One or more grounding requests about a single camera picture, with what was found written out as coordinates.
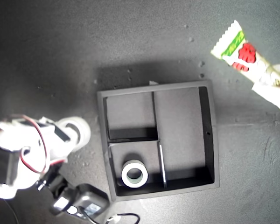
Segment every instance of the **cable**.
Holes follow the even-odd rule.
[[[50,166],[54,166],[58,163],[66,162],[66,159],[56,159],[56,160],[51,160]]]
[[[3,200],[4,200],[4,202],[7,204],[7,206],[9,207],[9,209],[12,211],[12,213],[13,213],[13,215],[14,215],[15,223],[16,223],[16,224],[20,224],[19,219],[18,219],[18,217],[17,217],[17,215],[16,215],[14,209],[9,205],[9,203],[8,203],[5,199],[3,199]]]
[[[41,133],[41,127],[39,127],[39,125],[30,117],[26,116],[26,115],[19,115],[20,117],[24,118],[26,121],[28,121],[38,132],[41,140],[42,140],[42,145],[43,145],[43,150],[45,152],[45,165],[42,169],[41,172],[39,172],[38,170],[34,169],[31,165],[29,165],[25,159],[24,159],[24,155],[23,155],[23,150],[21,152],[21,155],[20,155],[20,158],[21,158],[21,161],[23,162],[23,164],[28,168],[30,169],[31,171],[35,172],[35,173],[38,173],[38,174],[42,174],[44,173],[44,171],[46,170],[46,167],[47,167],[47,158],[48,158],[48,153],[47,153],[47,148],[46,148],[46,145],[45,145],[45,141],[43,139],[43,136],[42,136],[42,133]]]
[[[117,214],[117,216],[135,216],[137,217],[137,221],[134,224],[138,224],[140,222],[140,216],[135,214],[135,213],[122,213],[122,214]],[[106,224],[108,224],[112,220],[112,217],[110,217]]]
[[[79,207],[80,212],[86,217],[86,219],[91,223],[91,224],[99,224],[96,221],[94,221],[85,211],[83,207]],[[115,216],[135,216],[137,218],[137,221],[134,224],[138,224],[140,222],[140,216],[134,213],[122,213],[122,214],[116,214],[114,216],[111,216],[110,218],[107,219],[105,224],[108,224],[110,221],[112,221]]]
[[[79,207],[79,209],[80,209],[80,212],[86,217],[86,219],[87,219],[90,223],[92,223],[92,224],[99,224],[99,223],[97,223],[96,221],[94,221],[92,218],[89,217],[89,215],[84,211],[84,208]]]

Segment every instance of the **small hole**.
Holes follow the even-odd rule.
[[[137,168],[130,169],[129,172],[127,172],[127,176],[132,179],[137,179],[141,176],[141,170]]]
[[[24,155],[27,155],[28,153],[30,153],[30,147],[24,147],[23,149],[22,149],[23,151],[24,151]]]

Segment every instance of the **candy wrapper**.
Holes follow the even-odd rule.
[[[280,73],[245,39],[237,21],[222,35],[211,54],[226,61],[254,83],[280,86]]]
[[[254,46],[234,21],[211,51],[216,58],[226,61],[254,84],[253,90],[280,108],[280,71],[276,70]]]

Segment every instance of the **black cable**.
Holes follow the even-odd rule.
[[[137,221],[134,224],[138,224],[140,222],[140,216],[134,213],[122,213],[122,214],[117,214],[118,216],[135,216],[137,218]]]
[[[89,215],[84,211],[83,207],[79,207],[80,212],[86,217],[86,219],[92,223],[92,224],[99,224],[96,221],[94,221],[92,218],[89,217]],[[134,224],[138,224],[140,222],[140,216],[134,213],[122,213],[122,214],[117,214],[117,216],[135,216],[137,218],[137,221]],[[108,224],[110,221],[113,220],[113,216],[111,216],[105,224]]]
[[[18,217],[17,217],[17,215],[16,215],[14,209],[10,206],[10,204],[9,204],[5,199],[3,199],[3,200],[4,200],[4,202],[7,204],[7,206],[9,207],[9,209],[12,211],[12,213],[13,213],[13,215],[14,215],[14,219],[15,219],[16,224],[20,224],[19,219],[18,219]]]
[[[80,212],[86,217],[86,219],[87,219],[90,223],[92,223],[92,224],[99,224],[99,223],[97,223],[96,221],[94,221],[92,218],[89,217],[89,215],[84,211],[84,208],[79,207],[79,209],[80,209]]]

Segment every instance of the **red wire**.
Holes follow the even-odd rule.
[[[50,163],[50,166],[53,166],[53,165],[56,165],[58,163],[61,163],[61,162],[65,162],[66,160],[57,160],[57,161],[54,161],[52,163]]]
[[[31,171],[35,172],[35,173],[38,173],[38,174],[41,174],[41,173],[44,173],[46,167],[47,167],[47,158],[48,158],[48,153],[47,153],[47,148],[46,148],[46,145],[45,145],[45,141],[43,139],[43,136],[42,136],[42,133],[41,133],[41,127],[39,127],[39,125],[30,117],[26,116],[26,115],[21,115],[21,117],[23,117],[25,120],[27,120],[28,122],[30,122],[30,124],[33,125],[33,127],[37,130],[41,140],[42,140],[42,144],[43,144],[43,149],[44,149],[44,152],[45,152],[45,165],[42,169],[41,172],[37,171],[36,169],[34,169],[32,166],[30,166],[23,158],[22,156],[22,153],[21,153],[21,161],[23,162],[23,164],[28,168],[30,169]]]

